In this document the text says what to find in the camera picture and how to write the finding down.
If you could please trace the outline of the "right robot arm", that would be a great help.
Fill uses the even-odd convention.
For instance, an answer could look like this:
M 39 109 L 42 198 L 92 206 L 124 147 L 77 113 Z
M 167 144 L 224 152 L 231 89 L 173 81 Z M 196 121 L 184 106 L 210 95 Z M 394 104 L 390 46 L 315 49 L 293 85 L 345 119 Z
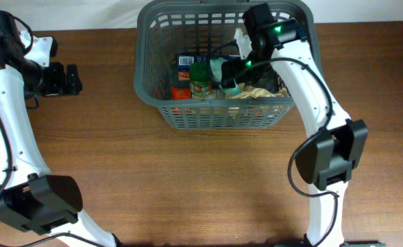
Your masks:
M 310 33 L 295 19 L 277 21 L 269 5 L 243 14 L 245 29 L 235 31 L 232 45 L 240 57 L 222 65 L 221 88 L 239 79 L 256 79 L 270 66 L 283 80 L 297 106 L 307 139 L 289 159 L 292 188 L 310 200 L 305 246 L 345 246 L 343 199 L 358 167 L 368 129 L 353 121 L 330 92 L 313 58 Z

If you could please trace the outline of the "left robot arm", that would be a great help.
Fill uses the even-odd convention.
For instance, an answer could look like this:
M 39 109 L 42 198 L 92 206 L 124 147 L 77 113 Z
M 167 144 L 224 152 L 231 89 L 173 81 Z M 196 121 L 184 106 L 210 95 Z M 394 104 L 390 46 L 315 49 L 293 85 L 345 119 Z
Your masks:
M 52 174 L 36 144 L 27 100 L 82 90 L 74 64 L 52 61 L 57 49 L 53 37 L 34 36 L 26 23 L 0 10 L 0 222 L 44 242 L 119 246 L 85 212 L 76 181 Z

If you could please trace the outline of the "beige paper pouch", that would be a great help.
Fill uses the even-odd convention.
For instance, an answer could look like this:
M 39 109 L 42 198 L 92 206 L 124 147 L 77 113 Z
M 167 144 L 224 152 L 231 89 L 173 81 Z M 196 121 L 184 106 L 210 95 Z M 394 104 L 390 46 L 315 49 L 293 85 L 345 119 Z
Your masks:
M 288 97 L 288 91 L 286 88 L 280 89 L 277 93 L 271 93 L 267 89 L 258 88 L 254 86 L 246 86 L 244 83 L 240 83 L 240 86 L 243 87 L 243 92 L 234 96 L 228 97 L 225 96 L 226 99 L 257 99 L 259 97 Z M 230 107 L 228 109 L 228 114 L 236 117 L 240 114 L 240 107 Z M 283 110 L 283 106 L 261 106 L 258 110 L 255 106 L 249 106 L 247 108 L 243 108 L 243 112 L 241 113 L 243 116 L 262 116 L 263 113 L 267 112 L 268 110 L 272 110 L 274 114 L 278 114 L 280 111 Z

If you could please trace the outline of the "blue tissue box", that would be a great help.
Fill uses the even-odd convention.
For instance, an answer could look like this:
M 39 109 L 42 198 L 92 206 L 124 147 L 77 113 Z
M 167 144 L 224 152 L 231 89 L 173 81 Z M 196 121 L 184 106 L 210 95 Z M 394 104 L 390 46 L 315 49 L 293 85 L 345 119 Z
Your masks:
M 214 55 L 211 56 L 210 59 L 213 58 L 225 58 L 227 61 L 232 60 L 235 58 L 239 58 L 238 55 L 231 55 L 231 56 L 218 56 Z M 177 62 L 178 62 L 178 77 L 179 80 L 190 80 L 190 75 L 189 75 L 189 67 L 195 63 L 195 62 L 200 62 L 200 61 L 208 61 L 207 55 L 195 55 L 195 54 L 178 54 L 177 55 Z M 209 73 L 211 80 L 213 80 L 213 75 L 212 72 Z

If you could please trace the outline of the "green lid jar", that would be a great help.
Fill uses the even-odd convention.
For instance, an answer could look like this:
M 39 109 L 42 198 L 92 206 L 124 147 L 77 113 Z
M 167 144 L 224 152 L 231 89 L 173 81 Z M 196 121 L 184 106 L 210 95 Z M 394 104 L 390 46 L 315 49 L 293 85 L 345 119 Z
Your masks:
M 195 97 L 207 97 L 212 92 L 212 80 L 206 61 L 195 62 L 189 67 L 190 90 Z

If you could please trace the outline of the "orange spaghetti packet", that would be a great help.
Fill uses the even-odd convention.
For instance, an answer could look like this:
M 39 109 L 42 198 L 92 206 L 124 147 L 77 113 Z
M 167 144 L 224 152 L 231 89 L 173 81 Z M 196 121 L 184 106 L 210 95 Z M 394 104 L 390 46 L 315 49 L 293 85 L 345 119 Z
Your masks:
M 202 101 L 220 100 L 225 99 L 225 93 L 220 89 L 213 89 L 207 96 L 196 96 L 191 92 L 189 88 L 172 87 L 171 99 L 172 100 L 200 99 Z M 171 112 L 177 115 L 182 114 L 183 112 L 185 112 L 187 115 L 196 115 L 198 110 L 196 109 L 196 107 L 189 107 L 189 106 L 185 107 L 184 110 L 182 110 L 181 107 L 173 107 L 171 109 Z

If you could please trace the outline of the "pale green wipes packet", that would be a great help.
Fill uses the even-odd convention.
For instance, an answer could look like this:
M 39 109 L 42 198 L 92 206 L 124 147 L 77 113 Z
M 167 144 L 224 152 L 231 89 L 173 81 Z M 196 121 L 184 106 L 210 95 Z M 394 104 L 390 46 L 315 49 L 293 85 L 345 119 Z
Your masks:
M 223 63 L 227 62 L 225 58 L 213 58 L 210 59 L 210 68 L 213 75 L 213 80 L 218 84 L 219 88 L 228 97 L 234 97 L 243 92 L 243 87 L 234 83 L 232 88 L 225 88 L 220 85 L 221 79 L 223 77 L 221 66 Z

